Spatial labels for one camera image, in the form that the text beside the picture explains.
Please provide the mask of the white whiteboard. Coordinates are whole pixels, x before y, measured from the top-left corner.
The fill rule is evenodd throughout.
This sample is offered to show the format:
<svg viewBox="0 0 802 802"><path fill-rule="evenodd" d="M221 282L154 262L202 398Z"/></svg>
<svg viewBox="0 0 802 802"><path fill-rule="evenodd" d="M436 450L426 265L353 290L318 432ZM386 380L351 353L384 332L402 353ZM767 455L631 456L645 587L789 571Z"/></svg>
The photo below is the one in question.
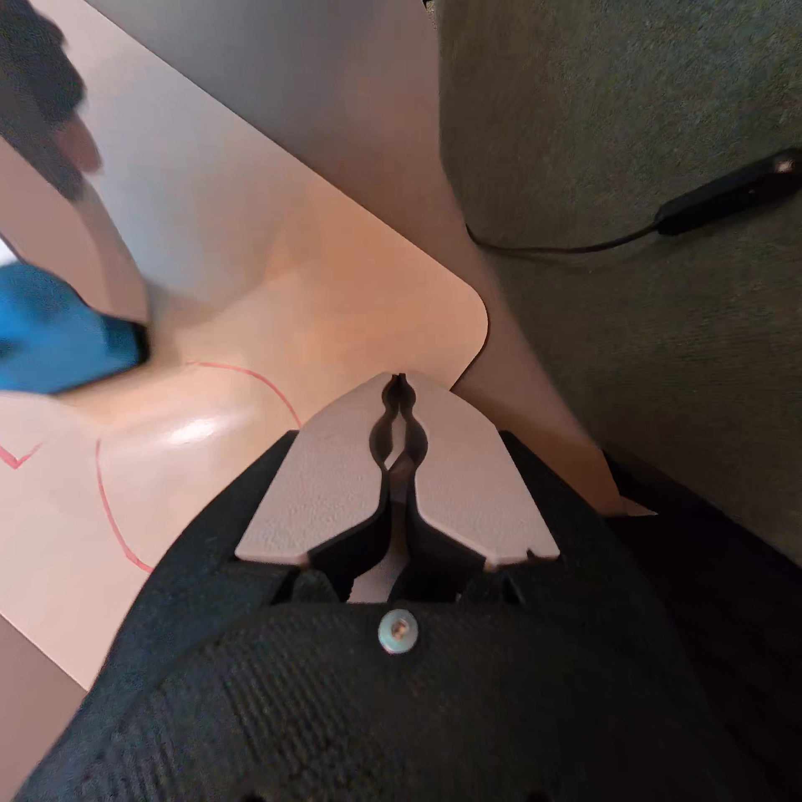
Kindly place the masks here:
<svg viewBox="0 0 802 802"><path fill-rule="evenodd" d="M152 358L61 396L2 393L2 616L82 689L146 576L288 430L383 372L446 387L476 291L85 2L66 35L91 186L152 301Z"/></svg>

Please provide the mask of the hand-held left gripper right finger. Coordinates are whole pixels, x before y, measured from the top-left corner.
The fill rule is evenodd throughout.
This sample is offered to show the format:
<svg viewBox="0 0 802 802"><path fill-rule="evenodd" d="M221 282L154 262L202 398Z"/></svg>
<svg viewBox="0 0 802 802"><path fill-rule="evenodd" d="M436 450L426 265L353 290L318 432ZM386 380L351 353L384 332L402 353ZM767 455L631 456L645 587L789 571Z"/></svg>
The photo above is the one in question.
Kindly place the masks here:
<svg viewBox="0 0 802 802"><path fill-rule="evenodd" d="M461 593L480 574L556 561L560 549L496 426L423 374L407 373L404 388L414 584Z"/></svg>

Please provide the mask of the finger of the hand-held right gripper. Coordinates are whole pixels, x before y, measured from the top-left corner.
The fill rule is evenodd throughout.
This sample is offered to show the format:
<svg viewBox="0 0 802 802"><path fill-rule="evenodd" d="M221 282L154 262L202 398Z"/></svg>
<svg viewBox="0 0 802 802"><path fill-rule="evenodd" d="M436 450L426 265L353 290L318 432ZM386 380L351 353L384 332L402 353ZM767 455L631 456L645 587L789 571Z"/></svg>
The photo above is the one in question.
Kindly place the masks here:
<svg viewBox="0 0 802 802"><path fill-rule="evenodd" d="M54 274L103 315L147 326L145 279L85 179L63 197L15 149L1 145L2 239L19 261Z"/></svg>

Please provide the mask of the blue whiteboard eraser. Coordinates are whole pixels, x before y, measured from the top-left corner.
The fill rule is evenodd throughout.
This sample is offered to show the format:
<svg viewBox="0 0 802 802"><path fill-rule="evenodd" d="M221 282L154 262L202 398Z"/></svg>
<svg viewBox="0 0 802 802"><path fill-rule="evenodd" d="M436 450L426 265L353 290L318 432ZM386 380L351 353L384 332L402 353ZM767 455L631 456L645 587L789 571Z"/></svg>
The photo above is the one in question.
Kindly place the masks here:
<svg viewBox="0 0 802 802"><path fill-rule="evenodd" d="M38 267L2 266L2 392L57 395L135 369L150 355L146 326L99 313Z"/></svg>

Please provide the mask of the person's right hand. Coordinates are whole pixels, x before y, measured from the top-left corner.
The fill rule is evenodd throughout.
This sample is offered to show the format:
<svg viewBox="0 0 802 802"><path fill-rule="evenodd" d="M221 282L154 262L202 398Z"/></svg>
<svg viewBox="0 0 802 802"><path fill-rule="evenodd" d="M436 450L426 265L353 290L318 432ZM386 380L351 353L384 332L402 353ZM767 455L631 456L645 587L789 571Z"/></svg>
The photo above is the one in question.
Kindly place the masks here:
<svg viewBox="0 0 802 802"><path fill-rule="evenodd" d="M82 174L93 175L102 169L102 158L91 132L77 114L72 115L51 134L60 151Z"/></svg>

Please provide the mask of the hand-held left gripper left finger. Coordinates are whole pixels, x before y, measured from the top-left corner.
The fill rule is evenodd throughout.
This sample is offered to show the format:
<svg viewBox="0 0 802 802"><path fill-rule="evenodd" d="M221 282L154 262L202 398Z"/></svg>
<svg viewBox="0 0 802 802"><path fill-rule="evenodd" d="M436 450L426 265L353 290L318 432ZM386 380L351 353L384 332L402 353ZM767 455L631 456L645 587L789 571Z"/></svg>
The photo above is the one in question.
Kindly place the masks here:
<svg viewBox="0 0 802 802"><path fill-rule="evenodd" d="M391 373L369 379L299 430L236 547L238 559L315 569L337 593L351 592L383 559L396 381Z"/></svg>

